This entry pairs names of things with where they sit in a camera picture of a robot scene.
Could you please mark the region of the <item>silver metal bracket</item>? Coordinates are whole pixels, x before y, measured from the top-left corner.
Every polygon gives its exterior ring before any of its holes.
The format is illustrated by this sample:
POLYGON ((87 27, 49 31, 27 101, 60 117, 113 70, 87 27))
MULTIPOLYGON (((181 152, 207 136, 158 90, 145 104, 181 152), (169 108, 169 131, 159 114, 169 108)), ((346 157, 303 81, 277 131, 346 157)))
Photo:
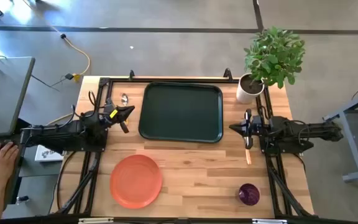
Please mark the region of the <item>silver metal bracket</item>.
POLYGON ((80 218, 78 224, 110 224, 114 223, 113 218, 80 218))
POLYGON ((287 220, 253 218, 252 224, 288 224, 287 220))

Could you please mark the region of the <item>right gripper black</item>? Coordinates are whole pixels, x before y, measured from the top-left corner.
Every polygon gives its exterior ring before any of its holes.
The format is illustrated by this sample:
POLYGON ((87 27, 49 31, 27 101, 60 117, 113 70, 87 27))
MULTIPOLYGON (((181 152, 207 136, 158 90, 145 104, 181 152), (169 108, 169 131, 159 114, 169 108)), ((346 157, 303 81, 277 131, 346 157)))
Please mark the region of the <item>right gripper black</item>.
POLYGON ((235 131, 237 134, 240 134, 241 136, 245 136, 245 143, 246 143, 246 149, 251 149, 253 146, 253 139, 252 139, 252 123, 251 123, 251 109, 246 109, 245 112, 245 119, 246 119, 246 136, 245 132, 243 130, 243 127, 245 126, 245 122, 240 122, 236 124, 230 124, 229 128, 233 131, 235 131))

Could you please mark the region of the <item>green leafy plant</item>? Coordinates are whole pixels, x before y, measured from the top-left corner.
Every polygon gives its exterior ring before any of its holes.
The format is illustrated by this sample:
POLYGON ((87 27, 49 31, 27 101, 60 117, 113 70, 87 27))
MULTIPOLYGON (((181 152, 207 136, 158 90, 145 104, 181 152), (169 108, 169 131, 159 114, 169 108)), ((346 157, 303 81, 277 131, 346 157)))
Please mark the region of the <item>green leafy plant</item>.
POLYGON ((271 27, 256 33, 244 52, 245 71, 250 72, 249 87, 276 84, 282 88, 285 82, 295 83, 306 50, 305 41, 298 34, 271 27))

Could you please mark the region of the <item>grey desk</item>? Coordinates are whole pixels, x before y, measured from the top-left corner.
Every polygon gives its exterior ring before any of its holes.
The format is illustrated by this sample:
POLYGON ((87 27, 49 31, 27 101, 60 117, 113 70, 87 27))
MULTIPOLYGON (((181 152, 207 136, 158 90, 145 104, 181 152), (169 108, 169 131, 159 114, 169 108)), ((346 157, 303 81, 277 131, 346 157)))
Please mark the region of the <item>grey desk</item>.
POLYGON ((0 59, 0 136, 16 128, 34 64, 33 57, 0 59))

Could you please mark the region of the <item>black desk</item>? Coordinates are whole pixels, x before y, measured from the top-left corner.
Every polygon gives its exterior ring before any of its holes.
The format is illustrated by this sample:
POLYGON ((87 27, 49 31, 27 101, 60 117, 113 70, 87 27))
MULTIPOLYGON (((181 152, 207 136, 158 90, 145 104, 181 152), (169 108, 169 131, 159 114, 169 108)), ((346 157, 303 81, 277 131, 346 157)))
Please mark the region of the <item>black desk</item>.
POLYGON ((17 194, 19 192, 20 184, 21 184, 21 178, 19 177, 21 166, 22 166, 22 160, 23 155, 25 153, 25 149, 22 148, 22 145, 20 143, 20 136, 15 135, 8 138, 9 141, 12 141, 14 145, 18 146, 19 152, 16 157, 16 160, 14 162, 14 168, 12 171, 12 175, 6 185, 6 192, 5 192, 5 204, 15 204, 17 194))

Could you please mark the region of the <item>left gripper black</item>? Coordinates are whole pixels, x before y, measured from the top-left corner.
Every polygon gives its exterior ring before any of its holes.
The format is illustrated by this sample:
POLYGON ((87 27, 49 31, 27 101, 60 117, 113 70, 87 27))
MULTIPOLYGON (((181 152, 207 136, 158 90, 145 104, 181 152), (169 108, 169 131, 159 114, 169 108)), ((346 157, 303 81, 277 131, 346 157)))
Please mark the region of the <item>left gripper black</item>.
MULTIPOLYGON (((109 104, 113 104, 111 99, 107 99, 106 100, 106 105, 109 104)), ((110 118, 109 115, 104 115, 104 129, 108 129, 111 126, 115 125, 115 124, 119 124, 122 131, 124 133, 128 133, 128 127, 124 124, 125 120, 128 119, 128 117, 130 116, 130 114, 133 112, 133 110, 135 109, 135 106, 115 106, 114 105, 114 109, 117 110, 117 114, 113 117, 110 118)))

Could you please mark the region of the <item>orange plastic plate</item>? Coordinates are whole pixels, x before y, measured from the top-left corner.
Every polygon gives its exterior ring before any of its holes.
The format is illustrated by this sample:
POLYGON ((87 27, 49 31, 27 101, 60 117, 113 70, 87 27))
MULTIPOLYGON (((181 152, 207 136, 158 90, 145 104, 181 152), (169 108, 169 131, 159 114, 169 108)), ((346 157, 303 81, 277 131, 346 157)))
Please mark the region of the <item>orange plastic plate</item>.
POLYGON ((144 208, 151 204, 162 188, 162 173, 157 163, 141 154, 128 156, 114 167, 109 189, 122 207, 144 208))

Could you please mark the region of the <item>person's hand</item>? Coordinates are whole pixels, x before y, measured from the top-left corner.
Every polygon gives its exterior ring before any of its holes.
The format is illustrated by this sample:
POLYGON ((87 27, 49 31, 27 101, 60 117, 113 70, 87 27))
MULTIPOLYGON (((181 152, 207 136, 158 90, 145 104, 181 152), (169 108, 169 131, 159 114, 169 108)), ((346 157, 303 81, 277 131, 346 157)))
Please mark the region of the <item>person's hand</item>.
POLYGON ((0 143, 0 184, 6 185, 10 179, 18 152, 18 146, 6 144, 1 147, 0 143))

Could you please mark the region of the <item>purple plastic cup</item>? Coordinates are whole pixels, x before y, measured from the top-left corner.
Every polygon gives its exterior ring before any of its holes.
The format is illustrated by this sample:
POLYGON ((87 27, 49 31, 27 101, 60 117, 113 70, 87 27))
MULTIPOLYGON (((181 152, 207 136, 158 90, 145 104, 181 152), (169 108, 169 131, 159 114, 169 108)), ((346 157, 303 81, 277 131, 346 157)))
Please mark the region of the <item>purple plastic cup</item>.
POLYGON ((253 184, 243 184, 239 188, 239 199, 245 205, 256 205, 260 200, 260 192, 253 184))

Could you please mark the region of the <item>dark green plastic tray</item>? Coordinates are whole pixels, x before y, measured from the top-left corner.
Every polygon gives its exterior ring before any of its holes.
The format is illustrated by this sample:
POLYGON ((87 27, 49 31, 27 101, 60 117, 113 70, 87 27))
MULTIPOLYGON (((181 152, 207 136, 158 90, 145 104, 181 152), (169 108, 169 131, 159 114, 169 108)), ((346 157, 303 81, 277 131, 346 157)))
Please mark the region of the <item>dark green plastic tray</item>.
POLYGON ((223 137, 223 93, 214 85, 149 83, 138 130, 149 140, 217 143, 223 137))

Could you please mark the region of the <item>white plant pot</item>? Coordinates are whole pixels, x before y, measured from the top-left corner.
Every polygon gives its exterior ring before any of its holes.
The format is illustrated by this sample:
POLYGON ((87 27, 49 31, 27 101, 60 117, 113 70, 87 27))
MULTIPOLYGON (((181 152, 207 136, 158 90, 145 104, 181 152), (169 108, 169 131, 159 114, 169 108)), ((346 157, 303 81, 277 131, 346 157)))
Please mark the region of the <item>white plant pot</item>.
POLYGON ((252 103, 265 89, 261 80, 254 80, 250 73, 240 77, 236 91, 236 100, 243 104, 252 103))

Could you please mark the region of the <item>white printed box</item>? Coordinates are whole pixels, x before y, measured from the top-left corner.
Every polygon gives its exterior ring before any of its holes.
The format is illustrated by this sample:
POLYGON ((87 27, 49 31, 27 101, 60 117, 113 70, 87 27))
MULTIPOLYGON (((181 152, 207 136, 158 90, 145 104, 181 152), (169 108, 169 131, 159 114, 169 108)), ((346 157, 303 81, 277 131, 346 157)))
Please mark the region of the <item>white printed box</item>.
POLYGON ((37 146, 37 151, 35 153, 35 162, 57 162, 62 161, 63 156, 55 151, 47 149, 42 145, 37 146))

